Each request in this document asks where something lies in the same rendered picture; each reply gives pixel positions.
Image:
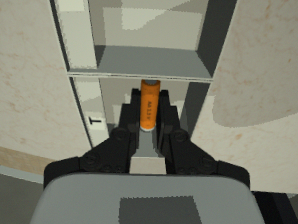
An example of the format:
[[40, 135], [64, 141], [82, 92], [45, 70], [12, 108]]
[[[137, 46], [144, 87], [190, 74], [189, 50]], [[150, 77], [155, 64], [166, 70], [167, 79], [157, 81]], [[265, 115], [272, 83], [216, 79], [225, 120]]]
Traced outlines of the orange battery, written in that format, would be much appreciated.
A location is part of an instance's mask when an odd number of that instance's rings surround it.
[[160, 84], [160, 80], [141, 80], [140, 127], [144, 131], [155, 128]]

